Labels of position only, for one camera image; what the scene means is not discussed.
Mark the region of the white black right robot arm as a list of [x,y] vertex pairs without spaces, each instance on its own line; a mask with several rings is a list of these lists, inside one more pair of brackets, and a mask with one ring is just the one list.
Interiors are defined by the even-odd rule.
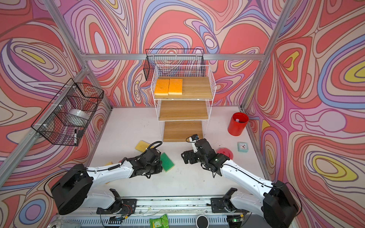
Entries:
[[210,206],[214,213],[252,212],[263,217],[272,228],[288,228],[299,214],[299,206],[287,184],[252,174],[228,156],[216,153],[209,142],[199,139],[198,135],[188,137],[186,142],[192,144],[192,150],[181,154],[184,163],[199,163],[213,176],[229,179],[248,191],[244,194],[230,188],[223,197],[212,198]]

